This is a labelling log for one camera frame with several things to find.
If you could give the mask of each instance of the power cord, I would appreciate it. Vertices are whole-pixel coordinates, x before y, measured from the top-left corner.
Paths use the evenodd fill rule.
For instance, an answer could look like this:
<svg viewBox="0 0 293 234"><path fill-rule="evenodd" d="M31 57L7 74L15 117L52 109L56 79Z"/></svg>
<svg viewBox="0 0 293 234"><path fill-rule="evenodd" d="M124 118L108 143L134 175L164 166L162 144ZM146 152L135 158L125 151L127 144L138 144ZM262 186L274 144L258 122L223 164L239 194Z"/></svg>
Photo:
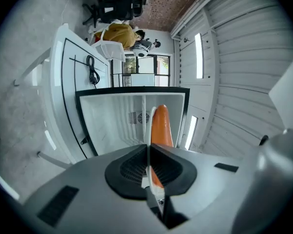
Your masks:
<svg viewBox="0 0 293 234"><path fill-rule="evenodd" d="M86 59L86 63L87 63L87 66L90 69L89 81L90 81L91 84L94 85L95 88L97 88L96 85L100 81L100 76L99 76L99 74L97 73L97 71L94 68L94 58L93 58L93 56L88 55L87 56L87 59Z"/></svg>

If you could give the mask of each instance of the white wall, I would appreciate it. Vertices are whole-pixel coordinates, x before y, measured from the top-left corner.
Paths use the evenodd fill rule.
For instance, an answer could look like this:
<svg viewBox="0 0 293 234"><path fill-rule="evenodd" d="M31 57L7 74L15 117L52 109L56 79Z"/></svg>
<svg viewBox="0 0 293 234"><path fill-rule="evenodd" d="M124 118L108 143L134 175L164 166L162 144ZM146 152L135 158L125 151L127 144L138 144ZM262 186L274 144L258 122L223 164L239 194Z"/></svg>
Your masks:
<svg viewBox="0 0 293 234"><path fill-rule="evenodd" d="M203 79L195 78L197 33ZM182 144L191 115L199 121L190 149L213 155L242 158L264 135L283 131L268 92L293 60L293 26L276 0L211 0L177 36L179 85L191 89Z"/></svg>
<svg viewBox="0 0 293 234"><path fill-rule="evenodd" d="M158 31L158 30L149 30L144 29L146 32L146 38L150 38L149 41L155 42L155 39L161 42L161 47L155 48L151 54L174 54L174 43L173 39L171 39L170 33L165 31Z"/></svg>

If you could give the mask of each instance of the carrot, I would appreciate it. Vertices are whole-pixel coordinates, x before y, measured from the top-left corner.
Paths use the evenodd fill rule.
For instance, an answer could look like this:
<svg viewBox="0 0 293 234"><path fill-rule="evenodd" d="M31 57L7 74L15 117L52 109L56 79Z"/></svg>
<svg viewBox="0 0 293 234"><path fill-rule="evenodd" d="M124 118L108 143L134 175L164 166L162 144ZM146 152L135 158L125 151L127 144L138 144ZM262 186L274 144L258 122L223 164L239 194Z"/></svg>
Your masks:
<svg viewBox="0 0 293 234"><path fill-rule="evenodd" d="M173 147L169 113L165 105L159 106L154 113L151 129L151 143L164 144ZM151 169L151 175L153 183L164 188L153 169Z"/></svg>

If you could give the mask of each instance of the desk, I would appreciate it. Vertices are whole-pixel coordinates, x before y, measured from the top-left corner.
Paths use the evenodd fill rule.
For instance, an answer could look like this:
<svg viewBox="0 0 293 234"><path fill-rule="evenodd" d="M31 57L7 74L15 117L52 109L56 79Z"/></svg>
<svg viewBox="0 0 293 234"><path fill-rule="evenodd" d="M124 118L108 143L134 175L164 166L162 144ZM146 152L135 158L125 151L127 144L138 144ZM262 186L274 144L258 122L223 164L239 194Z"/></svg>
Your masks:
<svg viewBox="0 0 293 234"><path fill-rule="evenodd" d="M109 62L69 30L67 24L58 28L52 47L14 81L18 86L25 77L32 77L32 85L37 86L42 100L47 139L52 148L63 151L72 164L94 156L88 143L81 144L85 135L75 102L76 91L94 89L85 65L88 55L94 57L94 67L100 75L97 88L109 87ZM48 159L44 154L39 156Z"/></svg>

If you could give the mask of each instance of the white floor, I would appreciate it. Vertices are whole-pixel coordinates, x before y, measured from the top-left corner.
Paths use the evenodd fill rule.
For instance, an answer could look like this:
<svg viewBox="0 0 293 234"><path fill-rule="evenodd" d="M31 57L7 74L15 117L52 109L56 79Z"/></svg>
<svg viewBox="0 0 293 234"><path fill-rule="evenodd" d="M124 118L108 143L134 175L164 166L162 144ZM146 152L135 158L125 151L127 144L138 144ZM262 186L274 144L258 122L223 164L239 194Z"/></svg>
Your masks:
<svg viewBox="0 0 293 234"><path fill-rule="evenodd" d="M89 37L82 25L89 16L84 2L95 0L21 0L0 29L0 176L20 194L21 203L63 171L38 158L37 151L68 159L46 139L37 89L14 87L13 80L51 46L62 23L80 37Z"/></svg>

